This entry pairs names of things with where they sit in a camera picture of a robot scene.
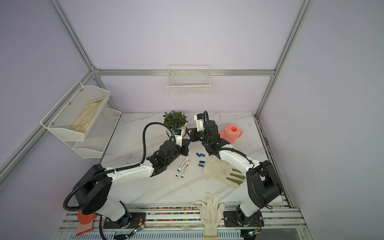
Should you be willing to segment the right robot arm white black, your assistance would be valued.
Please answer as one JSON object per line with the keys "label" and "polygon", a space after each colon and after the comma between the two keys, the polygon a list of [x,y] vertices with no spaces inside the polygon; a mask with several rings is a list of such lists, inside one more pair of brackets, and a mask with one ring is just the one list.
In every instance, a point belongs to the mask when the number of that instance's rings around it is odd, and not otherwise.
{"label": "right robot arm white black", "polygon": [[235,188],[247,185],[248,197],[238,206],[239,218],[249,218],[262,208],[269,208],[283,192],[274,166],[256,161],[235,149],[233,144],[243,131],[233,124],[220,131],[207,114],[195,115],[196,128],[187,129],[193,142],[201,142],[209,157],[203,174]]}

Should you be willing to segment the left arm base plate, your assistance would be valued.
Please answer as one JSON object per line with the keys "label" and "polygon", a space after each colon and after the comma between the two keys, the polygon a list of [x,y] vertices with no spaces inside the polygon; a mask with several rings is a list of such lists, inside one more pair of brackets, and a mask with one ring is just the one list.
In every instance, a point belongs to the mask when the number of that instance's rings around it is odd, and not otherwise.
{"label": "left arm base plate", "polygon": [[112,221],[106,218],[103,225],[104,229],[136,229],[139,224],[144,224],[146,220],[146,213],[135,213],[130,212],[125,214],[120,220]]}

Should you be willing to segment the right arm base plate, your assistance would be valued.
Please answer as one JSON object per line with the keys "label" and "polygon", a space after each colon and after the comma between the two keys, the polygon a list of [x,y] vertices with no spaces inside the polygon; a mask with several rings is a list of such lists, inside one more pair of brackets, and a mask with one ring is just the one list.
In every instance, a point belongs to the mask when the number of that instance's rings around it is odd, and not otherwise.
{"label": "right arm base plate", "polygon": [[225,227],[263,227],[264,220],[260,211],[246,217],[240,211],[224,211]]}

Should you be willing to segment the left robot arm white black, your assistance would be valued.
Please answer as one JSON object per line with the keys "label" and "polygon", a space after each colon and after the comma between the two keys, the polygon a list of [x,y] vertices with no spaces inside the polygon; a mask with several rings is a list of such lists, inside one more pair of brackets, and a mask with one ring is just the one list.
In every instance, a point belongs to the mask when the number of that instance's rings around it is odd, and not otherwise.
{"label": "left robot arm white black", "polygon": [[184,139],[178,145],[172,140],[165,141],[143,164],[111,169],[100,164],[92,166],[73,188],[80,211],[85,216],[95,214],[127,225],[132,218],[131,214],[123,202],[110,197],[111,189],[133,180],[161,174],[179,156],[188,155],[190,142]]}

